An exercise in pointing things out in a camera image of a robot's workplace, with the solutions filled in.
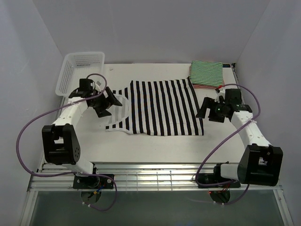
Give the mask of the red striped tank top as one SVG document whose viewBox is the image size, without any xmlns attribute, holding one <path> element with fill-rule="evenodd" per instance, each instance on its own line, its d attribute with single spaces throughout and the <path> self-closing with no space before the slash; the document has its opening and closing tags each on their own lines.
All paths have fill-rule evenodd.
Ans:
<svg viewBox="0 0 301 226">
<path fill-rule="evenodd" d="M 190 78 L 190 81 L 194 88 L 205 88 L 205 89 L 216 89 L 225 84 L 224 80 L 208 80 L 208 79 L 200 79 L 195 80 Z"/>
</svg>

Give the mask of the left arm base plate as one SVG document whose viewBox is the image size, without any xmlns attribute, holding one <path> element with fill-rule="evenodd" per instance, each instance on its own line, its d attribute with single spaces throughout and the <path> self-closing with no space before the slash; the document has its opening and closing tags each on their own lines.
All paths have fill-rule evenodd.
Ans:
<svg viewBox="0 0 301 226">
<path fill-rule="evenodd" d="M 112 179 L 114 179 L 114 174 L 105 174 L 105 176 L 110 178 L 104 177 L 92 177 L 92 176 L 74 176 L 73 181 L 73 189 L 113 189 L 114 185 Z"/>
</svg>

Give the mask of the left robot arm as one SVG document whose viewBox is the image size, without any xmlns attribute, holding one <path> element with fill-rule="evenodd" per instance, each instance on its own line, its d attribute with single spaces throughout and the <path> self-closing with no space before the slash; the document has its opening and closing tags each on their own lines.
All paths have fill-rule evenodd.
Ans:
<svg viewBox="0 0 301 226">
<path fill-rule="evenodd" d="M 100 83 L 92 79 L 79 80 L 79 87 L 68 97 L 67 107 L 52 125 L 42 128 L 45 160 L 54 165 L 62 165 L 72 172 L 83 173 L 83 182 L 89 188 L 99 185 L 100 177 L 93 172 L 94 164 L 81 158 L 81 148 L 75 128 L 83 113 L 93 108 L 97 117 L 111 116 L 108 109 L 122 106 L 108 86 L 101 90 Z"/>
</svg>

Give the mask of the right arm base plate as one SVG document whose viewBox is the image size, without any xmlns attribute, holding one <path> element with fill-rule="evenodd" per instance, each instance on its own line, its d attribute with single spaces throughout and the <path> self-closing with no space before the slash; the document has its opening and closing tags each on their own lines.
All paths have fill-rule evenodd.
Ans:
<svg viewBox="0 0 301 226">
<path fill-rule="evenodd" d="M 238 181 L 228 178 L 215 176 L 213 173 L 200 173 L 197 178 L 198 188 L 240 188 L 241 184 Z"/>
</svg>

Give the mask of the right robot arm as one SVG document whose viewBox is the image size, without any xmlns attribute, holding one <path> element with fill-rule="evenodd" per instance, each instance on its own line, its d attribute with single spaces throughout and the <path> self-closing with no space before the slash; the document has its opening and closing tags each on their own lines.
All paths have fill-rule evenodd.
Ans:
<svg viewBox="0 0 301 226">
<path fill-rule="evenodd" d="M 217 149 L 239 135 L 245 151 L 238 164 L 218 163 L 212 174 L 196 173 L 195 181 L 199 187 L 223 187 L 239 182 L 247 185 L 276 186 L 280 174 L 283 151 L 273 146 L 261 133 L 251 107 L 243 103 L 242 86 L 229 89 L 226 85 L 216 88 L 217 97 L 204 98 L 196 117 L 203 119 L 209 110 L 208 119 L 223 123 L 229 119 L 236 131 L 225 138 L 209 154 L 212 156 Z"/>
</svg>

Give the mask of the green striped tank top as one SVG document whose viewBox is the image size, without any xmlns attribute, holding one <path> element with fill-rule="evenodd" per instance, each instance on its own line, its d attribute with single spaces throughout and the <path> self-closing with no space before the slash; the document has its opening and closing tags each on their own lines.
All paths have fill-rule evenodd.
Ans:
<svg viewBox="0 0 301 226">
<path fill-rule="evenodd" d="M 194 85 L 214 88 L 223 85 L 223 63 L 192 61 L 189 78 Z"/>
</svg>

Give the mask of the black white striped tank top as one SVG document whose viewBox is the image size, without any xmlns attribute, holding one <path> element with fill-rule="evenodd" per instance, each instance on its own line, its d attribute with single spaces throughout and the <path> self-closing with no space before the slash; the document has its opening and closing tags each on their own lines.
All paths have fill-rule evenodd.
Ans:
<svg viewBox="0 0 301 226">
<path fill-rule="evenodd" d="M 197 118 L 198 99 L 189 78 L 167 81 L 131 81 L 113 94 L 121 106 L 110 108 L 105 130 L 130 135 L 202 136 Z"/>
</svg>

